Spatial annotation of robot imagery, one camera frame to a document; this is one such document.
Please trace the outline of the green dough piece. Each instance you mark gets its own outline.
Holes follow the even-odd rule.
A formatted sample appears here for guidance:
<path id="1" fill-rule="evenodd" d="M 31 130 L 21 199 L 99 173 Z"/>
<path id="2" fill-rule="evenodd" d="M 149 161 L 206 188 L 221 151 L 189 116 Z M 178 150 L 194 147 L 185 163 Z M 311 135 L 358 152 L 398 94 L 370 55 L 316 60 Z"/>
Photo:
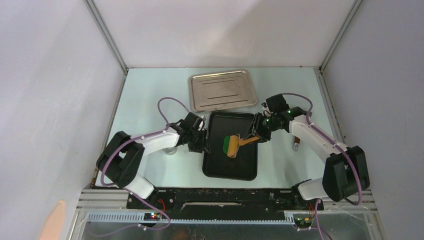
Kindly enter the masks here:
<path id="1" fill-rule="evenodd" d="M 223 140 L 223 146 L 222 146 L 222 150 L 225 154 L 228 153 L 228 149 L 229 149 L 229 144 L 230 144 L 230 136 L 226 136 Z"/>

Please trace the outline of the wooden dough roller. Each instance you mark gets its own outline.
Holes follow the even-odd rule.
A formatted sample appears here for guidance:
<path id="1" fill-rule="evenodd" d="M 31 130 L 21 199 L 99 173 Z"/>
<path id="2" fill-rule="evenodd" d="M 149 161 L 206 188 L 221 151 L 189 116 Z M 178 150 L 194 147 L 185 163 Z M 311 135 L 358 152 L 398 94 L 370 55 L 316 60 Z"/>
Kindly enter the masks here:
<path id="1" fill-rule="evenodd" d="M 240 135 L 230 135 L 230 142 L 228 147 L 228 153 L 226 154 L 229 158 L 235 158 L 237 156 L 239 147 L 257 142 L 260 138 L 253 136 L 247 139 L 240 138 Z"/>

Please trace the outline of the black plastic tray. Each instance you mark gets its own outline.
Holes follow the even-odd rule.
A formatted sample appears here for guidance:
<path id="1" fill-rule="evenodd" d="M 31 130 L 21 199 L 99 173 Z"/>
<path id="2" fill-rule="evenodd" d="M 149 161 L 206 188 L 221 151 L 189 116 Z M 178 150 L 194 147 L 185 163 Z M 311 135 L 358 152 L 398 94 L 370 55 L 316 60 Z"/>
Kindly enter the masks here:
<path id="1" fill-rule="evenodd" d="M 204 153 L 202 171 L 211 178 L 252 181 L 258 171 L 258 145 L 241 145 L 253 122 L 254 114 L 214 111 L 210 114 L 207 139 L 209 151 Z"/>

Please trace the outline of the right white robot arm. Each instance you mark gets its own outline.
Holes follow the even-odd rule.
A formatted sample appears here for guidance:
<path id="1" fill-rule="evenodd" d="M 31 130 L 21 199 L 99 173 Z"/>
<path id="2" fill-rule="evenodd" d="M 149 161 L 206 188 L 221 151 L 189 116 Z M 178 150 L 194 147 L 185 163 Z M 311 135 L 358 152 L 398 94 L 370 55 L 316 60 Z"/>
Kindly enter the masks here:
<path id="1" fill-rule="evenodd" d="M 316 126 L 308 113 L 293 107 L 269 115 L 255 114 L 247 133 L 258 137 L 259 143 L 271 140 L 272 132 L 284 130 L 304 142 L 324 163 L 321 178 L 306 180 L 294 186 L 291 204 L 304 209 L 311 200 L 329 198 L 345 200 L 370 186 L 366 155 L 359 146 L 349 147 Z"/>

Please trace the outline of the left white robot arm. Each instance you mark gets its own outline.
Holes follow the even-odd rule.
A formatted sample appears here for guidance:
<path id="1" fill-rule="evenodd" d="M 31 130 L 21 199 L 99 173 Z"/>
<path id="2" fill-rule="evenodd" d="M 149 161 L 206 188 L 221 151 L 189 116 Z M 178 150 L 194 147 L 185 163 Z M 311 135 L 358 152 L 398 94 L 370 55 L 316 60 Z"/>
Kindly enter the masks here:
<path id="1" fill-rule="evenodd" d="M 142 158 L 182 145 L 187 145 L 190 152 L 209 151 L 204 116 L 189 112 L 164 130 L 145 135 L 131 136 L 119 131 L 100 154 L 96 167 L 112 185 L 139 196 L 138 201 L 145 208 L 153 208 L 158 194 L 156 187 L 139 173 Z"/>

